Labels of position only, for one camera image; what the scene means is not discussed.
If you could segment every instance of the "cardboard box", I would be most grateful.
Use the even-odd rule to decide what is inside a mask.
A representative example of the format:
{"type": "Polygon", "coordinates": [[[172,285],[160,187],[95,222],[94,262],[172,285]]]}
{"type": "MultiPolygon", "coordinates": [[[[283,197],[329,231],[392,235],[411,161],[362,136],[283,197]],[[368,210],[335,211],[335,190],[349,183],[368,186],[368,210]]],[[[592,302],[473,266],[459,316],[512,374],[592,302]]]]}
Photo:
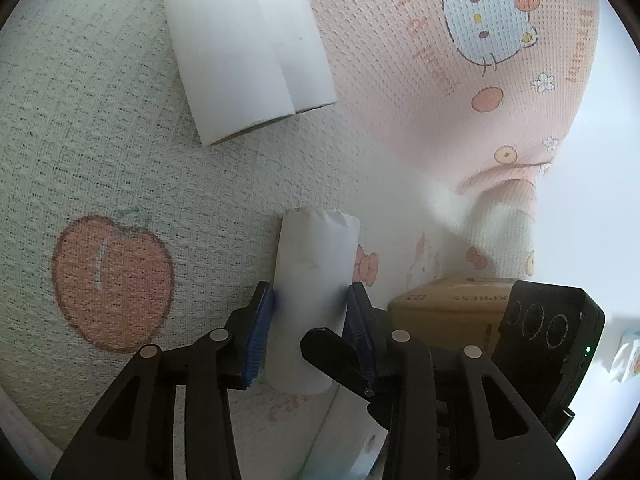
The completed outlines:
{"type": "Polygon", "coordinates": [[[397,329],[429,346],[476,345],[491,355],[516,279],[445,278],[419,286],[389,304],[397,329]]]}

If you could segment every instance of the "circle marking on black device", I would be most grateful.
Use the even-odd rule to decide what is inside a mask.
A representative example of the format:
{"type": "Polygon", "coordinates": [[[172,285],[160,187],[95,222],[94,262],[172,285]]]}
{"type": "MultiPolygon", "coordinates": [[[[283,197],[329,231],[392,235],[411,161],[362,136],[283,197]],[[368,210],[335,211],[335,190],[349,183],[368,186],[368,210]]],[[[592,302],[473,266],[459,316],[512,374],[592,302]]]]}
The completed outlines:
{"type": "Polygon", "coordinates": [[[546,345],[550,349],[558,348],[569,333],[569,321],[564,314],[553,316],[546,328],[546,345]]]}
{"type": "Polygon", "coordinates": [[[533,340],[540,333],[545,322],[545,309],[539,303],[531,303],[522,319],[522,336],[533,340]]]}
{"type": "Polygon", "coordinates": [[[522,312],[522,304],[520,300],[511,303],[507,308],[507,314],[505,316],[505,321],[509,325],[515,325],[520,319],[520,313],[522,312]]]}

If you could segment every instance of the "small white packet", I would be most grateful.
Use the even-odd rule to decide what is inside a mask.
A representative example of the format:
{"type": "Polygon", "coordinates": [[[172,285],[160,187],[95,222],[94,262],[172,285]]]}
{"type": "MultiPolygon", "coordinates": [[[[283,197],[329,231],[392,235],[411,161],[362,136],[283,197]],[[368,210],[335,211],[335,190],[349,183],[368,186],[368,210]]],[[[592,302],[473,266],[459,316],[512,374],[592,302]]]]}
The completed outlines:
{"type": "Polygon", "coordinates": [[[620,347],[609,371],[611,381],[621,383],[640,375],[640,332],[629,330],[620,339],[620,347]]]}

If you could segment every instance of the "textured cloth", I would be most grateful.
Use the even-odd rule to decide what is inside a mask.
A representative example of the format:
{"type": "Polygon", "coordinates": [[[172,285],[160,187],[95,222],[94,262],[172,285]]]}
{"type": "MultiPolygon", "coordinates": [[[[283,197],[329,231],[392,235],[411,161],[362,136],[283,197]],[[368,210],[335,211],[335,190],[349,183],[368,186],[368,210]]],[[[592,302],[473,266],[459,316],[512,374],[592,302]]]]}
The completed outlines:
{"type": "MultiPolygon", "coordinates": [[[[535,176],[580,102],[597,0],[467,0],[474,26],[509,28],[495,5],[536,41],[488,66],[456,4],[311,1],[338,104],[211,148],[162,0],[22,0],[0,33],[0,384],[59,446],[127,351],[190,344],[273,279],[287,209],[361,220],[375,306],[457,272],[533,274],[535,176]]],[[[294,478],[334,393],[231,392],[244,478],[294,478]]]]}

